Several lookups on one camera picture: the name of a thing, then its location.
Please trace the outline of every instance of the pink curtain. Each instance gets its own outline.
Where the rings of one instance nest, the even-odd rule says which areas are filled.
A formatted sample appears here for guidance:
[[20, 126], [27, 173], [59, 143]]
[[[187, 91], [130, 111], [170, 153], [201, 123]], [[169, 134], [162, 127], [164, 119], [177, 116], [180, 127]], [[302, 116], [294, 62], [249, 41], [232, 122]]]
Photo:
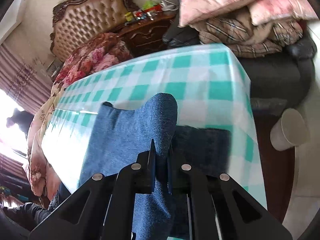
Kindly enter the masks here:
[[20, 179], [27, 181], [27, 176], [22, 168], [22, 163], [17, 162], [1, 153], [0, 153], [0, 172], [4, 174], [14, 175]]
[[0, 89], [26, 111], [35, 114], [50, 97], [52, 82], [0, 45]]

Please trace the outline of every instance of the pink floral quilt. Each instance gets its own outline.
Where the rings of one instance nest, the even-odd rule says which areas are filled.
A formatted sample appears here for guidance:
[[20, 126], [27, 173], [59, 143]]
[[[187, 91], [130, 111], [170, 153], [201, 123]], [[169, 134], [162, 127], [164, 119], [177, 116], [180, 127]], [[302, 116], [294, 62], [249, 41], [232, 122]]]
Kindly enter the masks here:
[[25, 171], [35, 195], [47, 196], [52, 200], [61, 183], [44, 156], [41, 142], [65, 88], [92, 73], [132, 58], [125, 43], [117, 38], [116, 34], [101, 33], [87, 44], [77, 48], [65, 61], [53, 84], [51, 97], [36, 113], [29, 128], [27, 140], [29, 161]]

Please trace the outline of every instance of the blue denim cloth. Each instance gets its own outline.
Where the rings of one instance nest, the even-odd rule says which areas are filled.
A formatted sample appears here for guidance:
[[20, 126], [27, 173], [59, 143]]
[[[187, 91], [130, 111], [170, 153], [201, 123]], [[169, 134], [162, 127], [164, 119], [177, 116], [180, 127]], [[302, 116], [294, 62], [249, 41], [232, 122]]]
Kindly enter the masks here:
[[137, 194], [132, 231], [137, 240], [166, 240], [175, 212], [168, 193], [166, 157], [176, 129], [177, 103], [159, 93], [140, 109], [121, 110], [101, 105], [84, 158], [79, 186], [97, 172], [108, 176], [134, 163], [140, 152], [156, 147], [156, 183], [151, 195]]

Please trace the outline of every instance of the tufted headboard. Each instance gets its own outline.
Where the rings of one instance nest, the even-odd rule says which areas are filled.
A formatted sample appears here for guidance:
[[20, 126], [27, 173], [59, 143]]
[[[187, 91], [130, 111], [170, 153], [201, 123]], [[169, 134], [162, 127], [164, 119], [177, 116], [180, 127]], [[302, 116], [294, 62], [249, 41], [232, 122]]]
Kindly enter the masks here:
[[128, 11], [138, 10], [132, 0], [67, 0], [53, 8], [51, 52], [64, 62], [99, 33], [120, 29]]

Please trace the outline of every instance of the wooden furniture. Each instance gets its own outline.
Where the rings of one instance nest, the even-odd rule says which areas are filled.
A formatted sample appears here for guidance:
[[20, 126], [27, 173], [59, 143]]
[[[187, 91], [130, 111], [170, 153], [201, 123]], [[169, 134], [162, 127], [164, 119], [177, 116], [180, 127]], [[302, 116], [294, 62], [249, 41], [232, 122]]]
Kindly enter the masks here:
[[51, 52], [64, 62], [79, 46], [99, 33], [117, 32], [125, 14], [139, 7], [133, 0], [67, 0], [53, 8]]
[[153, 17], [147, 18], [124, 27], [118, 36], [126, 42], [134, 57], [150, 54], [166, 49], [162, 42], [162, 35], [167, 31], [174, 20], [176, 12], [160, 12]]

